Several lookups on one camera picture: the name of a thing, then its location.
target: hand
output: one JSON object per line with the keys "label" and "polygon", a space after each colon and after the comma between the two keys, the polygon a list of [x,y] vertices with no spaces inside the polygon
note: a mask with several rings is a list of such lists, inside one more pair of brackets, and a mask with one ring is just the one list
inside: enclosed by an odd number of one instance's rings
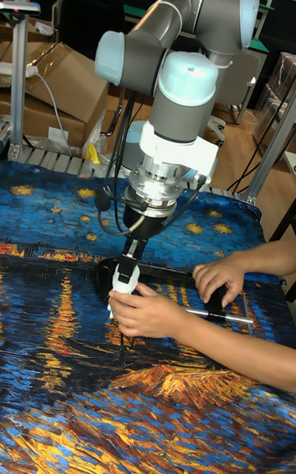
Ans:
{"label": "hand", "polygon": [[233,302],[243,289],[244,270],[236,253],[217,262],[195,266],[192,275],[201,300],[205,303],[209,302],[211,294],[223,284],[227,287],[222,299],[223,307]]}
{"label": "hand", "polygon": [[120,331],[127,337],[178,338],[189,313],[144,284],[138,284],[136,290],[141,296],[109,292],[109,304]]}

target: power strip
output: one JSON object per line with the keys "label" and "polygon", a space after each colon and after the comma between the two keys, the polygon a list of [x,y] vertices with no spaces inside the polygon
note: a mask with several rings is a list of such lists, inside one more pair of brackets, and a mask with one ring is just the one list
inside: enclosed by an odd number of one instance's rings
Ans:
{"label": "power strip", "polygon": [[[29,64],[25,67],[25,77],[32,77],[38,73],[37,66],[31,66]],[[12,63],[0,63],[0,75],[11,76],[12,75]]]}

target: van gogh painting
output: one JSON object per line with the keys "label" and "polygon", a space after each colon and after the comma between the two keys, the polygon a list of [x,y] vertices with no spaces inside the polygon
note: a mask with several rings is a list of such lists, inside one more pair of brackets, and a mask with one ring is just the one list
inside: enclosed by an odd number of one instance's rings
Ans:
{"label": "van gogh painting", "polygon": [[[0,473],[295,472],[294,395],[109,320],[94,267],[124,239],[99,229],[97,183],[0,164]],[[262,241],[256,208],[206,193],[144,259],[191,270]],[[151,284],[202,307],[193,286]],[[245,291],[253,336],[296,347],[279,280],[248,275]]]}

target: robotic arm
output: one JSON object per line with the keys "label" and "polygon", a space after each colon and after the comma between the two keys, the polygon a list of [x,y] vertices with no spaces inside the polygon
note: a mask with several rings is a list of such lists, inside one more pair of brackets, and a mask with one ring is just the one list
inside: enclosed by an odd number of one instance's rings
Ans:
{"label": "robotic arm", "polygon": [[[202,139],[231,58],[251,42],[259,0],[158,0],[128,34],[107,32],[95,69],[114,85],[153,95],[140,148],[144,156],[129,176],[124,223],[129,228],[113,288],[132,293],[137,262],[147,240],[169,226],[180,181],[194,170],[197,190],[210,183],[218,147]],[[170,50],[181,30],[207,50]]]}

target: finger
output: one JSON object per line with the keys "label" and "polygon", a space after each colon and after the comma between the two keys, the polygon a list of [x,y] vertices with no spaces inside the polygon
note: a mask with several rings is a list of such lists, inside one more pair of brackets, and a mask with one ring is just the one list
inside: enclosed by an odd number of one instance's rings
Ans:
{"label": "finger", "polygon": [[203,274],[200,275],[200,278],[198,282],[196,283],[196,286],[202,300],[205,299],[206,288],[215,277],[216,277],[216,272],[213,271],[212,269],[209,270],[209,268],[207,268],[206,272],[203,272]]}
{"label": "finger", "polygon": [[126,318],[120,314],[117,314],[116,311],[112,311],[114,318],[118,321],[118,324],[125,326],[126,328],[136,328],[138,326],[138,321],[134,318]]}
{"label": "finger", "polygon": [[119,293],[119,291],[110,291],[109,297],[132,308],[141,307],[142,298],[139,295],[128,295],[127,293]]}
{"label": "finger", "polygon": [[237,282],[231,283],[229,289],[222,299],[222,307],[225,308],[227,304],[234,302],[241,291],[242,287]]}
{"label": "finger", "polygon": [[141,293],[142,296],[157,296],[158,295],[156,291],[152,290],[149,286],[147,286],[146,284],[142,284],[141,282],[139,282],[136,285],[136,290],[139,291],[139,293]]}
{"label": "finger", "polygon": [[202,299],[205,302],[209,302],[211,295],[218,289],[218,287],[225,284],[225,279],[221,275],[215,275],[211,281],[207,284],[206,288],[204,289]]}
{"label": "finger", "polygon": [[202,280],[204,279],[205,275],[209,273],[210,273],[210,267],[208,266],[204,266],[202,269],[200,269],[197,272],[196,277],[195,277],[195,285],[199,291],[200,291]]}
{"label": "finger", "polygon": [[121,333],[123,333],[123,335],[126,335],[127,337],[139,337],[140,336],[139,330],[137,330],[135,328],[128,328],[127,326],[123,326],[122,324],[119,324],[118,327],[119,327]]}
{"label": "finger", "polygon": [[137,319],[138,318],[138,310],[137,308],[131,308],[130,306],[126,306],[121,302],[117,302],[116,299],[110,299],[109,304],[111,306],[112,313],[114,317],[118,318],[120,315],[122,318],[128,319]]}
{"label": "finger", "polygon": [[199,264],[199,265],[197,265],[197,266],[194,267],[194,269],[193,269],[193,271],[192,271],[192,276],[193,276],[194,280],[195,280],[195,278],[196,278],[196,276],[197,276],[197,273],[198,273],[204,266],[205,266],[205,264],[204,264],[204,263],[201,263],[201,264]]}

